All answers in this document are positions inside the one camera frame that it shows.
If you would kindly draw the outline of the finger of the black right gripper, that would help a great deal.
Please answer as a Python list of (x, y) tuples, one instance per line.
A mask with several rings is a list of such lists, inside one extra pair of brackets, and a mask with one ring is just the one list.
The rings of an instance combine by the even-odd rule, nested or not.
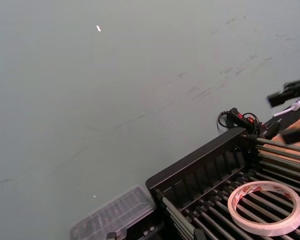
[(281, 137), (288, 145), (300, 142), (300, 127), (287, 128), (281, 131)]
[(283, 90), (268, 95), (267, 101), (274, 108), (298, 97), (300, 97), (300, 80), (285, 83)]

